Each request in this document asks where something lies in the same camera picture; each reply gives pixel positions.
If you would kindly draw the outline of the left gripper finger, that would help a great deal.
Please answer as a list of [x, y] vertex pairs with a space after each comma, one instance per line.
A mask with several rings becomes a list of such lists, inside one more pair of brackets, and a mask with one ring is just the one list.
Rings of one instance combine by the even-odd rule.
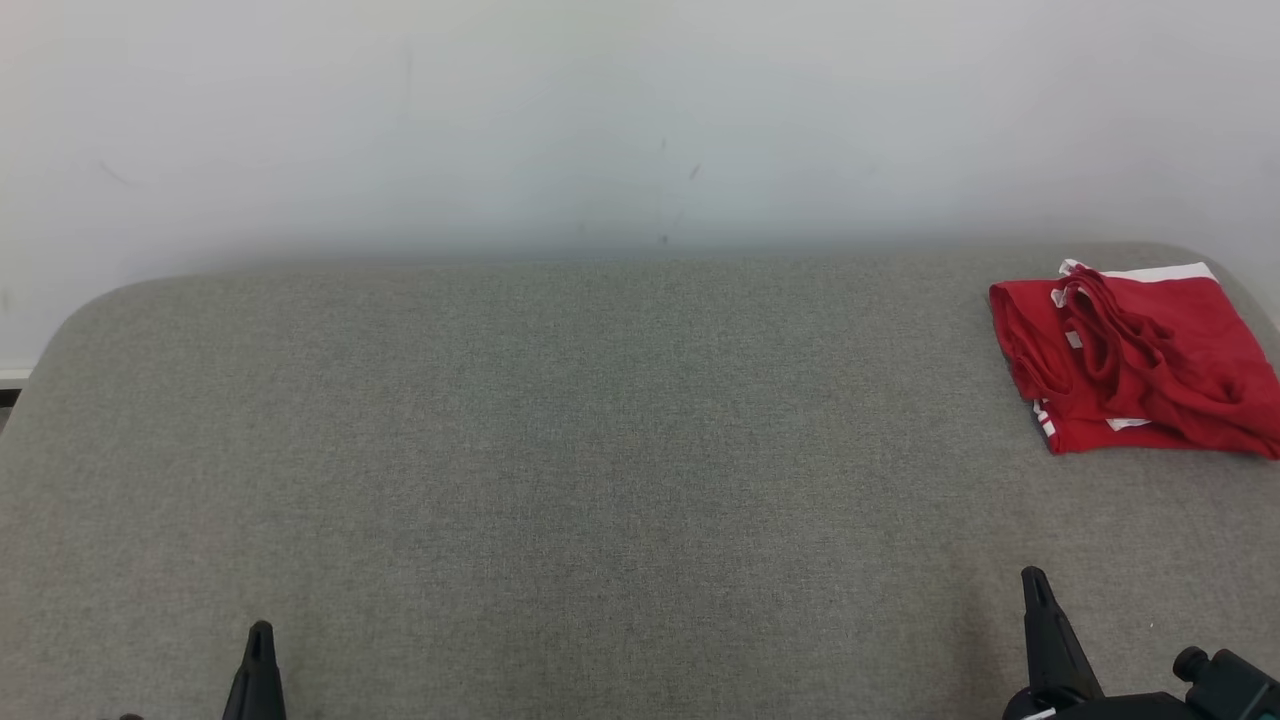
[[287, 719], [274, 629], [271, 623], [266, 620], [259, 620], [250, 628], [244, 652], [233, 676], [221, 719]]

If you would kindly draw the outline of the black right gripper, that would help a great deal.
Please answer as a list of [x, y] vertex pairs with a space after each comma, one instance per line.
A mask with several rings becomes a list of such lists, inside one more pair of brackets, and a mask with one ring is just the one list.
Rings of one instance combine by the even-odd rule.
[[1044, 571], [1024, 568], [1021, 589], [1028, 689], [1007, 702], [1002, 719], [1193, 719], [1189, 706], [1164, 692], [1105, 697]]

